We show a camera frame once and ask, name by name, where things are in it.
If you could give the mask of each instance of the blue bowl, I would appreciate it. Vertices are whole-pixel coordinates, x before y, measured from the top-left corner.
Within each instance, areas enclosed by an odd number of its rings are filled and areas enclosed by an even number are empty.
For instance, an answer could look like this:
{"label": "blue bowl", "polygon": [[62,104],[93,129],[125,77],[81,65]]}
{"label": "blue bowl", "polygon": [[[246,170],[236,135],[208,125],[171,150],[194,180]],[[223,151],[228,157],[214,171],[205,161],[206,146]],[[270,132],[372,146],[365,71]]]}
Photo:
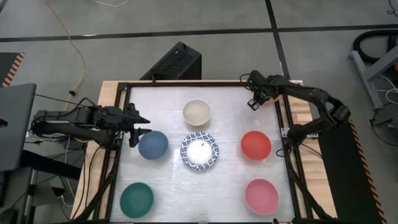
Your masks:
{"label": "blue bowl", "polygon": [[169,147],[169,140],[160,131],[151,131],[143,135],[138,144],[139,154],[145,159],[154,160],[161,158]]}

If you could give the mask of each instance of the black box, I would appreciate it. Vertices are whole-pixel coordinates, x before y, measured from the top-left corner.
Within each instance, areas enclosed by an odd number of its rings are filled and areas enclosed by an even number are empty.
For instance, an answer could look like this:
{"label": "black box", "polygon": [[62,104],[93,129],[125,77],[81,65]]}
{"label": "black box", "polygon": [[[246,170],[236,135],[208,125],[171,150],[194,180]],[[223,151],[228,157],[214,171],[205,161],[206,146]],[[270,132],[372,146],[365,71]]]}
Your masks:
{"label": "black box", "polygon": [[178,42],[140,80],[201,80],[201,53]]}

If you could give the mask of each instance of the orange and black striped tape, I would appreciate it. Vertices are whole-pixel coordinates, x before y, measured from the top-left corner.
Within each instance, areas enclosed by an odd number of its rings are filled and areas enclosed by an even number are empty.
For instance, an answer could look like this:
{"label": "orange and black striped tape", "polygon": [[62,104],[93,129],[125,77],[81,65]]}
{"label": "orange and black striped tape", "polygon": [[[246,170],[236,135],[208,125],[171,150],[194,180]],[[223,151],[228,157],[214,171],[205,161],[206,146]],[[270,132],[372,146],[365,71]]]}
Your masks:
{"label": "orange and black striped tape", "polygon": [[373,193],[373,198],[374,198],[374,201],[376,203],[376,207],[379,210],[381,223],[382,224],[387,224],[386,216],[384,215],[383,209],[381,207],[379,196],[377,195],[376,187],[374,186],[373,179],[372,179],[372,176],[371,176],[371,172],[369,171],[369,168],[368,168],[368,163],[366,162],[365,155],[364,155],[364,153],[362,151],[361,143],[359,142],[359,137],[358,137],[358,134],[356,132],[355,125],[354,125],[352,120],[348,120],[348,122],[350,123],[351,130],[352,130],[352,132],[354,134],[354,139],[356,141],[356,147],[358,148],[359,155],[361,156],[363,167],[365,169],[366,176],[368,177],[368,182],[369,182],[369,185],[371,187],[371,191]]}
{"label": "orange and black striped tape", "polygon": [[20,53],[16,58],[14,63],[12,64],[10,71],[7,74],[7,77],[4,79],[2,83],[3,87],[7,87],[11,85],[12,80],[14,79],[15,75],[17,74],[17,70],[22,63],[22,60],[25,57],[25,53]]}

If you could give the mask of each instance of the white cable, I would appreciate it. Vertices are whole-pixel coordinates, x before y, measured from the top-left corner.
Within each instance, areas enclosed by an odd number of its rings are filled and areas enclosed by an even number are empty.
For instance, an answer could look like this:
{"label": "white cable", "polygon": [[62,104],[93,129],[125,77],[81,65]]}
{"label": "white cable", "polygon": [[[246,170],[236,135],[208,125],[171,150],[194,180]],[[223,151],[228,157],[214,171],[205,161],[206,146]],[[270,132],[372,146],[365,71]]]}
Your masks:
{"label": "white cable", "polygon": [[[67,161],[68,161],[68,148],[69,148],[69,143],[70,143],[70,136],[69,136],[69,138],[68,138],[67,149],[65,150],[65,163],[67,163]],[[69,185],[70,193],[72,193],[73,199],[75,199],[75,194],[73,193],[72,186],[70,185],[70,182],[69,182],[69,179],[68,179],[68,178],[67,178],[67,182],[68,182],[68,185]]]}
{"label": "white cable", "polygon": [[388,78],[385,77],[384,75],[379,75],[379,76],[380,76],[381,78],[387,80],[387,82],[389,82],[389,83],[391,84],[392,89],[390,89],[390,90],[377,90],[377,91],[382,91],[382,92],[385,91],[385,92],[386,92],[386,99],[388,100],[388,102],[393,103],[393,104],[395,104],[395,105],[398,105],[398,102],[392,101],[392,100],[388,97],[388,94],[389,94],[391,91],[394,91],[394,90],[395,90],[395,92],[398,93],[398,89],[396,88],[396,86],[393,84],[393,82],[392,82],[390,79],[388,79]]}
{"label": "white cable", "polygon": [[127,2],[130,1],[130,0],[126,0],[124,3],[118,4],[117,6],[114,6],[114,5],[112,5],[112,4],[108,4],[108,3],[105,3],[105,2],[100,2],[100,1],[97,1],[97,0],[92,0],[92,1],[97,2],[97,3],[100,3],[100,4],[103,4],[104,6],[120,7],[120,6],[124,5],[125,3],[127,3]]}
{"label": "white cable", "polygon": [[73,205],[68,205],[68,204],[65,202],[65,199],[63,198],[63,195],[61,195],[61,198],[62,198],[63,204],[64,204],[66,207],[73,207]]}

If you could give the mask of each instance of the white table surface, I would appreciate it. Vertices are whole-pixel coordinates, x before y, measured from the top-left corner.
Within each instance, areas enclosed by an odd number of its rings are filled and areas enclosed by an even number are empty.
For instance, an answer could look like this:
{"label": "white table surface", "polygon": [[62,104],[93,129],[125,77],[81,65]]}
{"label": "white table surface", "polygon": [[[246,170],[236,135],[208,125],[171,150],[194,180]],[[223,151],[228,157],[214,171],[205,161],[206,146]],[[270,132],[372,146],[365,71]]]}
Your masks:
{"label": "white table surface", "polygon": [[[252,93],[242,87],[133,87],[130,102],[151,121],[140,127],[162,131],[169,150],[159,161],[147,161],[124,138],[111,212],[112,222],[280,222],[294,217],[284,158],[275,155],[282,148],[274,105],[252,111],[246,104]],[[182,110],[191,100],[203,100],[211,108],[208,124],[194,128],[184,121]],[[240,140],[248,131],[261,131],[272,143],[263,161],[246,159]],[[220,155],[206,171],[189,169],[180,157],[184,137],[196,131],[211,134]],[[257,215],[244,202],[244,188],[254,179],[272,182],[279,193],[279,205],[271,215]],[[123,190],[144,182],[154,191],[154,205],[141,218],[128,218],[120,209]]]}

